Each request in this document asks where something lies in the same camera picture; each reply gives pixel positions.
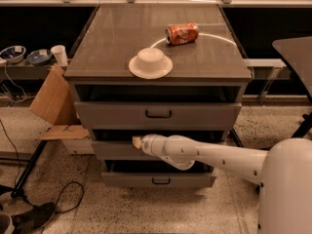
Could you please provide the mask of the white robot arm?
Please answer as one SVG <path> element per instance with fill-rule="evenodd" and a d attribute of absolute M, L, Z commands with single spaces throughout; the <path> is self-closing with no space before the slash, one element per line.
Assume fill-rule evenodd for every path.
<path fill-rule="evenodd" d="M 201 162 L 260 187 L 257 234 L 312 234 L 312 141 L 289 138 L 268 151 L 185 136 L 135 136 L 134 147 L 185 171 Z"/>

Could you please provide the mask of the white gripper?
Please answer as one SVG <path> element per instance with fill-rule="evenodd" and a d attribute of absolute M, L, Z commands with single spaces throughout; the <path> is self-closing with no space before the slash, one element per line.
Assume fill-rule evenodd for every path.
<path fill-rule="evenodd" d="M 134 136 L 133 146 L 150 156 L 160 157 L 164 155 L 166 138 L 160 135 Z"/>

